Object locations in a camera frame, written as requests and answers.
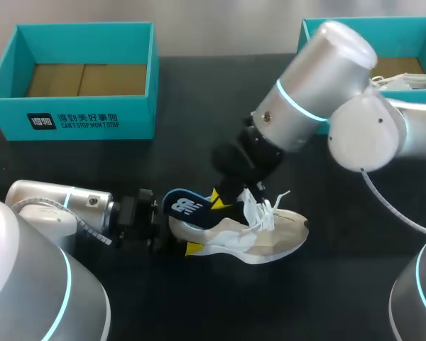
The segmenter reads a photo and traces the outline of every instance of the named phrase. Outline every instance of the open box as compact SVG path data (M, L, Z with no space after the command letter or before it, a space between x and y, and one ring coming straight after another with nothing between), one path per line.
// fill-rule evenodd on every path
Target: open box
M17 25L0 128L10 141L152 139L158 71L152 23Z
M327 20L339 21L358 32L376 51L378 64L372 76L426 73L426 16L377 18L309 18L302 21L298 51ZM382 90L385 97L426 103L426 90ZM328 124L319 131L328 132Z

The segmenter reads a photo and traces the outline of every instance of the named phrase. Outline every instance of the teal box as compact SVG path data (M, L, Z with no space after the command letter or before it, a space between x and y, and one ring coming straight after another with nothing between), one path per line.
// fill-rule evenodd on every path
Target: teal box
M25 97L35 65L58 63L146 64L145 94ZM152 139L158 72L152 23L17 25L0 59L0 128L9 141Z
M298 51L326 20L345 23L360 33L378 57L417 57L426 73L426 16L377 18L313 18L302 21ZM426 103L426 90L386 90L385 97L406 102ZM328 124L319 131L328 132Z

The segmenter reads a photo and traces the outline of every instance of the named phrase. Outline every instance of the shoe sole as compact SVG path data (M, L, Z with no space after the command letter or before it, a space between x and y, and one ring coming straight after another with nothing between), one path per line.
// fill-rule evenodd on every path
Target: shoe sole
M280 254L272 254L270 256L259 256L256 254L246 254L237 250L227 249L226 247L221 247L219 245L204 245L204 248L201 251L195 252L190 256L209 256L211 254L230 254L240 259L242 262L250 264L250 265L258 265L264 263L270 263L272 261L277 261L278 259L284 258L289 254L297 251L305 242L306 239L303 240L299 245L294 247L293 249L281 252Z

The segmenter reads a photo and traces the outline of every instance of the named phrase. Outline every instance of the logo on box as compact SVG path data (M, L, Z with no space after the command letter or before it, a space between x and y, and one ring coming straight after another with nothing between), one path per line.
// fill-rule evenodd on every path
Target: logo on box
M57 129L54 120L49 113L27 114L31 126L35 130L53 130Z

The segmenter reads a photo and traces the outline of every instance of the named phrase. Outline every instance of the metal screw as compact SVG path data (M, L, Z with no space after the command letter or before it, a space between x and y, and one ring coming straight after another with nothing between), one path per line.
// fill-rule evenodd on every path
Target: metal screw
M270 112L265 112L265 114L262 115L262 119L265 123L268 123L271 120Z

